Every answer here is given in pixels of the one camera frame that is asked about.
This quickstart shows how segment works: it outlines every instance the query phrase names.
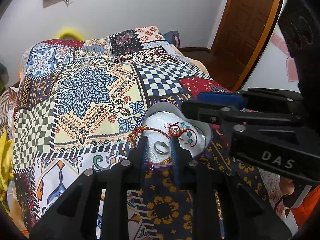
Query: baseboard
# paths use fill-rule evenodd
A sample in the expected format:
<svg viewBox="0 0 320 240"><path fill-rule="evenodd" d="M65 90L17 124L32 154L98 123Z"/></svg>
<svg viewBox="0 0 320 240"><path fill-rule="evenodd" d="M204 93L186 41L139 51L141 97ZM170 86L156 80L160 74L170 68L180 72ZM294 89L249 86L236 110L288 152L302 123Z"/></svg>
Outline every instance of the baseboard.
<svg viewBox="0 0 320 240"><path fill-rule="evenodd" d="M179 48L179 50L181 52L190 52L190 51L206 51L206 52L210 52L210 50L208 48Z"/></svg>

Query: orange fabric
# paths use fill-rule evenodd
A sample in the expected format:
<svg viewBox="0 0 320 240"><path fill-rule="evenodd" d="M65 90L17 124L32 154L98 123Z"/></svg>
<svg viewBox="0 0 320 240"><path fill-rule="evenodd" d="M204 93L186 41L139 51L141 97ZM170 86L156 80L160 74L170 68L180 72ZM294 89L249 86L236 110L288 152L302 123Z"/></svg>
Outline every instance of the orange fabric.
<svg viewBox="0 0 320 240"><path fill-rule="evenodd" d="M316 207L319 199L320 199L320 185L308 193L308 195L303 200L301 206L299 206L298 208L291 209L298 228L302 227L303 224L307 221L312 211Z"/></svg>

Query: patchwork bedspread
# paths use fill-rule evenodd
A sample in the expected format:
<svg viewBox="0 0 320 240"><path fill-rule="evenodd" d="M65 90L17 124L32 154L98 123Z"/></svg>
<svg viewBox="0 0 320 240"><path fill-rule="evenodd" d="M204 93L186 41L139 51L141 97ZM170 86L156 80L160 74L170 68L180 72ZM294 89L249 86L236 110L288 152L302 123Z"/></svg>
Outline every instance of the patchwork bedspread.
<svg viewBox="0 0 320 240"><path fill-rule="evenodd" d="M24 72L14 115L13 168L28 230L85 169L109 169L127 158L127 136L142 125L152 103L167 100L180 107L202 91L226 91L153 26L104 39L41 42L30 49ZM229 158L213 130L199 161L209 169L237 170L267 199L258 170ZM128 191L128 225L134 240L191 239L192 195L176 188L169 171L148 171L143 188ZM100 228L101 210L97 237Z"/></svg>

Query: bubble wrap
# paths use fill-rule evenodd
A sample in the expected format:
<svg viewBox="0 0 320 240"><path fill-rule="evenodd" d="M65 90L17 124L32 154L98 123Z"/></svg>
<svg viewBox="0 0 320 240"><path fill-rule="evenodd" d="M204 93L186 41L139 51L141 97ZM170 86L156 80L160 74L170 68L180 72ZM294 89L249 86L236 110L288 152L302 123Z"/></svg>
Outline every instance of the bubble wrap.
<svg viewBox="0 0 320 240"><path fill-rule="evenodd" d="M198 128L195 128L190 123L182 120L180 117L176 116L175 114L171 114L168 112L157 112L157 113L153 114L152 116L149 116L148 118L146 118L144 124L146 124L147 127L156 128L156 129L159 129L159 130L165 132L166 134L169 134L168 128L165 128L164 125L166 123L174 124L176 122L185 122L185 125L190 126L190 129L195 131L195 133L197 134L198 142L194 147L191 147L189 143L185 144L181 140L179 140L181 148L189 150L192 157L197 156L199 153L201 153L204 150L205 137L204 137L203 133ZM194 143L196 141L196 137L193 132L191 132L191 133L192 133L191 139L193 139L192 145L194 145ZM160 163L171 156L170 141L166 136L162 135L159 132L149 131L149 130L144 131L143 135L148 137L149 161L150 162ZM183 139L184 142L187 142L189 139L186 132L183 133L181 138ZM169 147L169 153L167 155L160 155L154 150L153 146L156 143L156 141L164 142ZM160 147L159 145L157 148L159 150L163 150L163 147Z"/></svg>

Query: door panel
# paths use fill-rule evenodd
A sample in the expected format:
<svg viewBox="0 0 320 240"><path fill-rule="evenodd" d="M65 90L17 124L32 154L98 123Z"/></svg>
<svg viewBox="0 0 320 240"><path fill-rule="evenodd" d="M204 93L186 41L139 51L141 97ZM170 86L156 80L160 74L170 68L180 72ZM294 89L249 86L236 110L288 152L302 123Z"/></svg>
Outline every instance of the door panel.
<svg viewBox="0 0 320 240"><path fill-rule="evenodd" d="M239 74L258 44L272 4L273 0L231 0L214 54L228 58Z"/></svg>

